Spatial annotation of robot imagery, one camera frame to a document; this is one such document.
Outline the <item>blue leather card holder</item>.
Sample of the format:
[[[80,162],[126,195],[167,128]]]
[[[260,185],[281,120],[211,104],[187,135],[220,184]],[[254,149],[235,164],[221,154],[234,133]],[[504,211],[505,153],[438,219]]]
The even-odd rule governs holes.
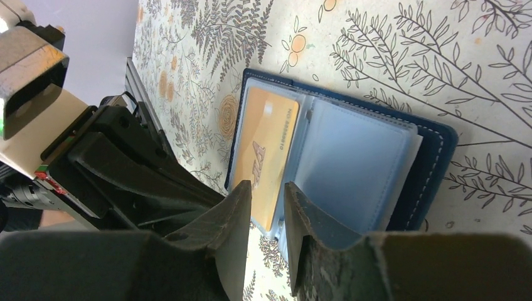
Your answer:
[[[248,87],[300,105],[272,231],[288,255],[284,186],[294,182],[320,209],[357,233],[419,229],[457,146],[450,126],[315,85],[246,68],[225,187]]]

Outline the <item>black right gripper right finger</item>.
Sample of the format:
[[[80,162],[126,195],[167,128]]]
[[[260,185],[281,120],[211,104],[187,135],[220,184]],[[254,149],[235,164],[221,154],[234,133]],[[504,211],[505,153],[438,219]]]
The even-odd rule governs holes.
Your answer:
[[[298,300],[530,300],[531,247],[499,233],[361,235],[284,189],[291,294]]]

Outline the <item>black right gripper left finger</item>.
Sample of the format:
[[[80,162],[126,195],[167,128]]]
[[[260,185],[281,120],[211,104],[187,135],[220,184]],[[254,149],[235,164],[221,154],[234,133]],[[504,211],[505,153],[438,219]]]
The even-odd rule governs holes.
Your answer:
[[[190,224],[150,231],[25,231],[1,240],[2,300],[241,300],[252,189]]]

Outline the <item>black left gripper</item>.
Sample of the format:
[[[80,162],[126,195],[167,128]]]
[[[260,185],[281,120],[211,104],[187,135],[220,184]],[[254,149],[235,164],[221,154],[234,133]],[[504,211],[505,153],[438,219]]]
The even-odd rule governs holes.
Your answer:
[[[47,209],[98,230],[170,233],[223,200],[125,107],[86,109],[41,158],[33,179],[1,169],[2,220],[8,208]]]

